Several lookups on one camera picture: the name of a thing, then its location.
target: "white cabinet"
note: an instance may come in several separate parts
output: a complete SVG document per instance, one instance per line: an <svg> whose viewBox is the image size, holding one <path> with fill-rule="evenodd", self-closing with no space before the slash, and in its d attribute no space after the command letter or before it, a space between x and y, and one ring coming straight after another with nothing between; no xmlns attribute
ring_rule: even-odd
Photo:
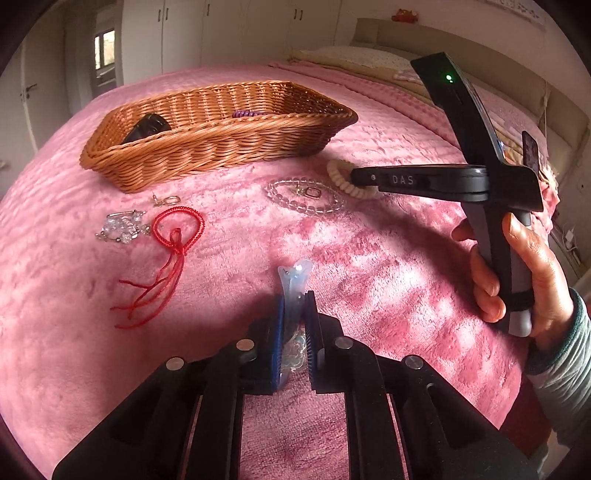
<svg viewBox="0 0 591 480"><path fill-rule="evenodd" d="M246 34L242 40L244 63L286 60L288 34L294 9L287 0L251 0L246 13Z"/></svg>
<svg viewBox="0 0 591 480"><path fill-rule="evenodd" d="M125 0L124 83L199 67L205 0Z"/></svg>
<svg viewBox="0 0 591 480"><path fill-rule="evenodd" d="M165 0L162 29L162 72L201 65L205 0Z"/></svg>
<svg viewBox="0 0 591 480"><path fill-rule="evenodd" d="M332 45L341 0L124 0L124 83Z"/></svg>
<svg viewBox="0 0 591 480"><path fill-rule="evenodd" d="M125 0L121 19L124 83L162 73L164 0Z"/></svg>
<svg viewBox="0 0 591 480"><path fill-rule="evenodd" d="M341 0L290 0L290 4L292 50L314 50L333 44Z"/></svg>
<svg viewBox="0 0 591 480"><path fill-rule="evenodd" d="M203 65L240 63L246 0L207 0L203 17Z"/></svg>

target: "red string bracelet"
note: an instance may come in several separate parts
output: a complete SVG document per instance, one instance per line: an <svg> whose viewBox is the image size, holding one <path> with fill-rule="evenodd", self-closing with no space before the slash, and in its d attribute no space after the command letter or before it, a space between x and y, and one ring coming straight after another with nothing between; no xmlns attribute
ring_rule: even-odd
<svg viewBox="0 0 591 480"><path fill-rule="evenodd" d="M158 231L158 226L160 222L169 215L172 215L174 213L186 213L195 218L195 220L197 220L197 231L185 244L182 240L181 229L178 227L174 228L170 232L170 240L166 240ZM177 288L178 281L180 280L181 275L183 273L184 260L185 256L187 255L187 252L195 244L195 242L197 242L197 240L199 240L199 238L203 235L204 230L205 220L203 220L201 213L190 207L173 207L160 213L154 219L154 221L152 222L151 233L161 245L170 250L170 256L168 258L168 261L160 269L158 275L156 275L154 283L152 283L151 285L142 285L139 283L131 282L129 280L119 280L120 283L131 285L133 287L143 288L145 291L130 306L112 307L111 310L129 310L127 314L127 319L131 320L137 309L152 304L153 302L157 301L162 295L164 295L164 297L161 299L158 308L156 308L156 310L152 312L150 315L148 315L146 318L140 320L137 323L132 323L131 325L117 324L115 325L116 328L132 329L140 327L148 323L150 320L156 317L156 315L158 315L162 310L164 310L166 304L172 298L174 291Z"/></svg>

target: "white coil keychain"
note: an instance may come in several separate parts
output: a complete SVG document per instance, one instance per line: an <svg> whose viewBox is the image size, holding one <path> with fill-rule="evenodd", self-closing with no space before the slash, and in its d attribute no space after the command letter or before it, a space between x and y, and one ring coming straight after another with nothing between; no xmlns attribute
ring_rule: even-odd
<svg viewBox="0 0 591 480"><path fill-rule="evenodd" d="M326 170L330 179L340 190L345 192L347 195L359 200L369 200L375 198L379 192L377 187L356 187L340 172L343 170L346 171L347 174L350 174L354 168L357 168L357 165L351 163L350 161L341 160L339 158L333 158L326 166Z"/></svg>

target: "window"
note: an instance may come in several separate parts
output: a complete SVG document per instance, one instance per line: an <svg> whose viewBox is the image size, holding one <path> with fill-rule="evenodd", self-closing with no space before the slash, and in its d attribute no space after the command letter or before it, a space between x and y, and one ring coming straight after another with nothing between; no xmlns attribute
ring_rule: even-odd
<svg viewBox="0 0 591 480"><path fill-rule="evenodd" d="M95 68L100 70L115 63L115 30L95 37Z"/></svg>

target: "sleeve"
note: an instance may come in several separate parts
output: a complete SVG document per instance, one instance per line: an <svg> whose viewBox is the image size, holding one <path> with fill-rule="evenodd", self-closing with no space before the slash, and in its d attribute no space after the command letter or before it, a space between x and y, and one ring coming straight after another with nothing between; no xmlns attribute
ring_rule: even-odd
<svg viewBox="0 0 591 480"><path fill-rule="evenodd" d="M571 447L591 416L591 322L574 290L574 322L555 352L531 348L526 373L531 380L558 442Z"/></svg>

